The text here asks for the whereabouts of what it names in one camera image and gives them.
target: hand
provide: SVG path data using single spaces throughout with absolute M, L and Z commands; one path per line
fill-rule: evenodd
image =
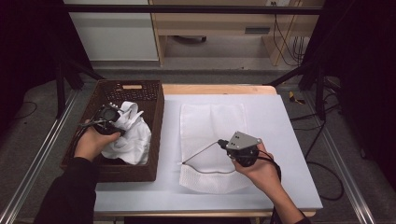
M 260 157 L 274 158 L 271 153 L 267 152 L 262 142 L 257 145 L 257 148 L 268 154 L 260 152 Z M 243 167 L 237 161 L 233 161 L 233 165 L 237 172 L 247 176 L 258 189 L 268 196 L 274 203 L 274 207 L 283 223 L 296 223 L 304 218 L 280 184 L 276 168 L 271 162 L 256 160 L 252 166 Z
M 262 142 L 257 145 L 257 148 L 260 151 L 266 152 L 271 157 L 270 159 L 274 158 L 271 153 L 267 152 Z M 260 152 L 259 156 L 269 158 L 267 154 Z M 233 161 L 233 165 L 237 172 L 247 176 L 257 188 L 261 189 L 268 196 L 276 193 L 277 189 L 282 188 L 276 168 L 269 161 L 256 160 L 249 167 L 243 167 L 237 161 Z
M 120 133 L 102 135 L 93 127 L 89 127 L 79 139 L 74 157 L 81 157 L 93 161 L 107 144 L 116 141 L 119 137 Z

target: wicker basket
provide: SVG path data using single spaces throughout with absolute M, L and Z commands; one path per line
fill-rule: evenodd
M 94 113 L 108 103 L 121 106 L 124 101 L 137 103 L 141 115 L 151 130 L 151 140 L 146 164 L 132 165 L 121 159 L 111 160 L 99 155 L 93 161 L 99 168 L 99 182 L 154 181 L 157 175 L 161 127 L 163 124 L 163 86 L 158 80 L 99 80 L 80 122 L 90 119 Z M 74 155 L 73 141 L 61 163 L 65 169 Z

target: black sleeve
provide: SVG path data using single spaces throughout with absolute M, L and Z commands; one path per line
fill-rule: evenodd
M 72 159 L 64 174 L 52 182 L 35 217 L 35 224 L 92 224 L 98 176 L 97 168 L 90 161 Z
M 296 224 L 311 224 L 311 221 L 307 217 L 304 217 L 302 220 L 296 222 Z

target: white fabric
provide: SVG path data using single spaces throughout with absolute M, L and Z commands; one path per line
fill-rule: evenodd
M 114 123 L 117 128 L 125 130 L 125 135 L 110 143 L 102 151 L 108 159 L 120 158 L 130 164 L 146 164 L 149 156 L 151 131 L 147 123 L 137 113 L 138 105 L 124 102 L 119 111 L 120 118 Z
M 246 132 L 245 108 L 239 105 L 182 105 L 180 111 L 181 159 L 179 184 L 203 193 L 223 194 L 251 186 L 235 171 L 219 139 L 235 131 Z

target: white table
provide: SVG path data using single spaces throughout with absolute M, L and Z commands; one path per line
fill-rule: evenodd
M 229 194 L 203 194 L 178 184 L 182 104 L 244 104 L 248 134 L 260 137 L 267 150 L 274 154 L 282 169 L 282 185 L 297 207 L 307 216 L 313 216 L 322 207 L 286 109 L 274 89 L 262 86 L 164 85 L 164 92 L 156 181 L 99 183 L 94 208 L 96 216 L 270 216 L 273 209 L 271 201 L 254 186 Z

